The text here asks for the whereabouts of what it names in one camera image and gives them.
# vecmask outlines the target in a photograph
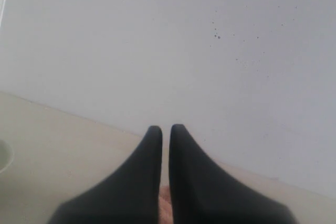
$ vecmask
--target white wall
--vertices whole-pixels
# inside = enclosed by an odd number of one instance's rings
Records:
[[[336,198],[334,0],[7,0],[0,90]]]

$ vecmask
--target wall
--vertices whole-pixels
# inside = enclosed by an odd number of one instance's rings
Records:
[[[0,90],[336,198],[334,0],[6,0]]]

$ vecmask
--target beige floor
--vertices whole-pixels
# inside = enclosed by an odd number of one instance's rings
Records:
[[[139,136],[0,93],[0,138],[15,149],[0,174],[0,223],[45,223],[57,205],[116,169]],[[168,183],[167,148],[163,184]],[[247,185],[287,204],[301,224],[336,223],[336,201],[220,164]]]

